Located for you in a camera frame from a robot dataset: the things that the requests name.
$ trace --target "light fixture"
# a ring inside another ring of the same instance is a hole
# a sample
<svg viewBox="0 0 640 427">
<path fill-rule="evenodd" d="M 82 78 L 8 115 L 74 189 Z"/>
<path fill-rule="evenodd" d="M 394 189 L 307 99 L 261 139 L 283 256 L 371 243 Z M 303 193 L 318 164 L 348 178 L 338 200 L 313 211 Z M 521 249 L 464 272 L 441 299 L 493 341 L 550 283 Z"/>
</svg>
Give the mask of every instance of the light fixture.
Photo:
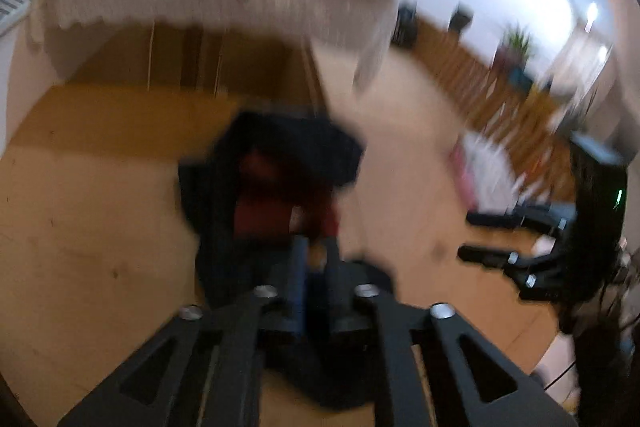
<svg viewBox="0 0 640 427">
<path fill-rule="evenodd" d="M 584 31 L 589 33 L 591 31 L 591 27 L 593 26 L 594 20 L 598 18 L 598 5 L 594 2 L 589 4 L 587 8 L 587 25 L 584 27 Z"/>
<path fill-rule="evenodd" d="M 600 49 L 598 50 L 598 60 L 606 62 L 607 55 L 609 55 L 609 49 L 606 46 L 600 46 Z"/>
</svg>

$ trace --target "silver bolt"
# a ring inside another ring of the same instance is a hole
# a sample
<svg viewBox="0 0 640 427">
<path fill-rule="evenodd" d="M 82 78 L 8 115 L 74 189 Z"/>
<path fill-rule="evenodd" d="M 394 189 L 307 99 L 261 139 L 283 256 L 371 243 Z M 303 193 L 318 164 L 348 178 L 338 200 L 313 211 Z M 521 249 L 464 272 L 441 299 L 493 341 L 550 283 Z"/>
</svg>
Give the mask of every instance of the silver bolt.
<svg viewBox="0 0 640 427">
<path fill-rule="evenodd" d="M 356 286 L 355 294 L 358 297 L 375 297 L 380 294 L 380 290 L 375 284 L 360 284 Z"/>
<path fill-rule="evenodd" d="M 178 316 L 184 321 L 199 321 L 202 318 L 202 310 L 197 306 L 183 306 L 178 311 Z"/>
<path fill-rule="evenodd" d="M 254 288 L 254 295 L 260 299 L 271 299 L 278 295 L 278 291 L 273 286 L 262 284 Z"/>
<path fill-rule="evenodd" d="M 431 315 L 437 319 L 448 319 L 449 317 L 453 317 L 455 314 L 455 310 L 445 303 L 434 304 L 431 307 Z"/>
</svg>

